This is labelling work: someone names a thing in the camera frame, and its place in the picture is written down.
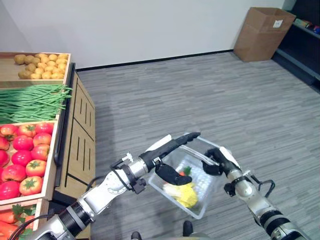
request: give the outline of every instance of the red tomato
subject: red tomato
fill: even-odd
[[[4,170],[3,167],[0,166],[0,176],[1,176],[2,172],[3,172],[3,170]]]
[[[52,132],[54,131],[54,124],[49,122],[38,123],[35,125],[35,131],[37,134],[47,133],[52,135]]]
[[[0,167],[7,165],[9,161],[10,155],[4,150],[0,150]]]
[[[26,216],[25,217],[25,221],[28,222],[31,219],[34,219],[35,216]],[[34,221],[32,223],[30,223],[28,226],[25,227],[26,229],[34,229]]]
[[[21,182],[23,179],[27,177],[26,168],[21,165],[10,165],[3,169],[1,174],[1,180],[3,182],[7,181],[17,181]]]
[[[27,164],[32,160],[32,155],[30,151],[27,150],[19,150],[15,152],[12,157],[11,161],[13,164],[19,164],[21,166],[27,166]]]
[[[28,163],[28,165],[25,168],[25,173],[28,177],[32,176],[38,176],[43,177],[46,172],[46,165],[47,163],[42,160],[32,160]]]
[[[4,136],[0,136],[0,150],[8,150],[10,147],[10,143]]]
[[[39,144],[35,146],[31,151],[32,159],[47,161],[49,150],[50,146],[47,144]]]
[[[0,133],[7,140],[12,141],[17,136],[18,127],[12,124],[5,124],[1,126]]]
[[[19,185],[17,181],[6,181],[0,185],[0,200],[19,197]]]
[[[41,193],[43,179],[39,176],[27,177],[20,183],[19,191],[22,195],[32,195]]]
[[[17,136],[13,140],[13,147],[16,150],[32,150],[34,148],[33,139],[29,136],[21,135]]]
[[[47,144],[50,145],[51,135],[46,132],[38,133],[33,138],[33,145],[37,146],[39,144]]]
[[[27,137],[33,138],[37,134],[35,128],[36,127],[34,125],[24,124],[19,126],[16,133],[18,136],[25,135]]]

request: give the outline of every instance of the robotic arm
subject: robotic arm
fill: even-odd
[[[28,240],[74,240],[85,227],[96,220],[110,202],[127,190],[139,194],[145,189],[143,175],[155,168],[164,181],[173,185],[185,185],[192,181],[189,176],[179,175],[174,168],[162,162],[162,158],[181,145],[200,135],[192,132],[177,139],[157,142],[152,149],[137,159],[127,155],[111,165],[111,172],[104,181],[82,195],[75,203],[59,215],[52,217]],[[224,147],[215,147],[205,154],[212,162],[203,162],[203,170],[210,175],[225,173],[230,181],[224,186],[231,196],[244,201],[256,223],[264,228],[271,240],[310,240],[295,224],[288,220],[276,207],[262,196],[250,179],[244,174],[231,153]]]

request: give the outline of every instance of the clear plastic basket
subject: clear plastic basket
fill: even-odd
[[[148,183],[189,215],[195,219],[201,219],[213,197],[213,193],[222,185],[221,176],[208,175],[204,172],[202,167],[201,161],[207,158],[203,154],[206,150],[214,147],[218,147],[218,145],[198,137],[188,143],[187,146],[180,146],[163,159],[164,163],[172,166],[177,172],[183,171],[185,167],[191,167],[190,176],[192,177],[192,182],[195,184],[193,189],[195,190],[198,198],[198,202],[194,207],[187,208],[177,202],[172,196],[164,192],[163,186],[165,181],[155,173],[153,173],[149,178]]]

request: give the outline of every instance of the person's foot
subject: person's foot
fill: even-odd
[[[189,237],[190,234],[194,232],[194,227],[192,226],[192,222],[190,221],[184,221],[183,223],[183,237]]]
[[[142,237],[138,231],[134,231],[131,234],[131,240],[142,240]]]

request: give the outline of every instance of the gray floor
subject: gray floor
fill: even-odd
[[[137,156],[160,137],[201,131],[230,148],[245,169],[276,188],[270,200],[313,240],[320,239],[319,95],[270,61],[233,53],[79,73],[96,106],[96,174],[127,151]],[[126,192],[93,224],[94,240],[182,234],[192,220],[150,186]],[[221,188],[197,232],[217,240],[267,240],[244,204]]]

